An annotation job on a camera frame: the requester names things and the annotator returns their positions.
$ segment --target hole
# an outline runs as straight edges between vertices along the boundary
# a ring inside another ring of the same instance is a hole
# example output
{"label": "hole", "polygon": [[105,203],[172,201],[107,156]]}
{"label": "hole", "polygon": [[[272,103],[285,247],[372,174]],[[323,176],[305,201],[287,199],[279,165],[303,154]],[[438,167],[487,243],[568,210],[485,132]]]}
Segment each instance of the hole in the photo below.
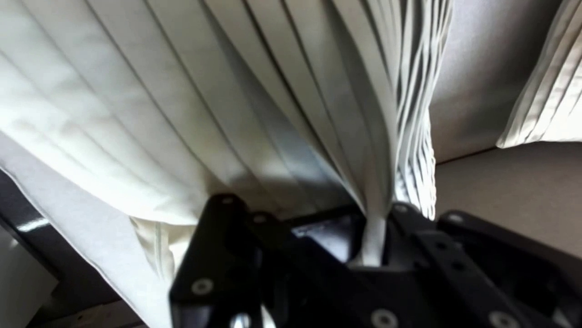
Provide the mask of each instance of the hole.
{"label": "hole", "polygon": [[445,243],[436,243],[434,245],[438,250],[447,250],[447,245]]}
{"label": "hole", "polygon": [[370,314],[370,325],[374,328],[396,328],[398,327],[398,320],[392,312],[378,309]]}
{"label": "hole", "polygon": [[214,283],[210,280],[197,280],[192,283],[190,292],[194,296],[205,296],[205,294],[212,292],[212,289],[214,289]]}
{"label": "hole", "polygon": [[461,263],[450,263],[450,267],[452,267],[452,271],[456,271],[456,272],[463,272],[463,271],[465,271],[465,265],[461,265]]}

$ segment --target bolt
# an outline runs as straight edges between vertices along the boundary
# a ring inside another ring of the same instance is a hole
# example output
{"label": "bolt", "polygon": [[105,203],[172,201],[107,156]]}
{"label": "bolt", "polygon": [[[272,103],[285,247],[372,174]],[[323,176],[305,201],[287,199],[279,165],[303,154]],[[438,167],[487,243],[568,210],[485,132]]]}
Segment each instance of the bolt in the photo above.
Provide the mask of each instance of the bolt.
{"label": "bolt", "polygon": [[398,328],[398,320],[392,312],[378,309],[370,314],[370,325],[374,328]]}
{"label": "bolt", "polygon": [[488,323],[492,328],[519,328],[519,323],[505,312],[490,312]]}
{"label": "bolt", "polygon": [[190,292],[194,296],[205,296],[205,294],[212,292],[212,289],[214,289],[214,283],[210,280],[197,280],[192,283]]}

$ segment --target curtain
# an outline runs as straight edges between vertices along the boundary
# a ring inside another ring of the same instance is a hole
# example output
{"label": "curtain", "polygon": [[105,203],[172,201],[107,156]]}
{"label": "curtain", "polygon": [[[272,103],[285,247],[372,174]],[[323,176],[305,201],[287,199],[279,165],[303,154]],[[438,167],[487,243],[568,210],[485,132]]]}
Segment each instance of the curtain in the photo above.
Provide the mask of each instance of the curtain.
{"label": "curtain", "polygon": [[378,265],[394,199],[434,216],[448,17],[447,0],[0,0],[0,132],[127,214],[163,289],[223,192],[281,219],[356,203],[356,261]]}

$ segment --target mechanical part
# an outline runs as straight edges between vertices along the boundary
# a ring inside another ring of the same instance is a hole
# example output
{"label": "mechanical part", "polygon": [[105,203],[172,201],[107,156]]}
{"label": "mechanical part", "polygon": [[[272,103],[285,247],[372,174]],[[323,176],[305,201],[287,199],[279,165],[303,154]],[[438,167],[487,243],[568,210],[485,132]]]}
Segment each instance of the mechanical part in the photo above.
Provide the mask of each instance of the mechanical part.
{"label": "mechanical part", "polygon": [[[354,207],[279,223],[234,196],[212,198],[170,289],[174,327],[261,328],[261,309],[279,328],[582,327],[570,256],[467,214],[434,225],[394,205],[383,269],[345,267],[359,223]],[[348,252],[330,256],[332,243]]]}

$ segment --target white curtain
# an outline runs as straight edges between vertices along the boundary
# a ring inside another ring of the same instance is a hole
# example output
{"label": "white curtain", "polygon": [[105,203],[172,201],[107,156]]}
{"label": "white curtain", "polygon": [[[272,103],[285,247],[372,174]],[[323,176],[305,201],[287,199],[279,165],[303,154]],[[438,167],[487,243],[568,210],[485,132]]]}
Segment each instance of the white curtain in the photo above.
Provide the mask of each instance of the white curtain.
{"label": "white curtain", "polygon": [[582,3],[563,0],[498,148],[582,141]]}
{"label": "white curtain", "polygon": [[163,289],[217,192],[281,219],[356,203],[358,261],[376,265],[394,198],[434,214],[427,107],[448,14],[447,0],[0,0],[0,132],[127,214]]}

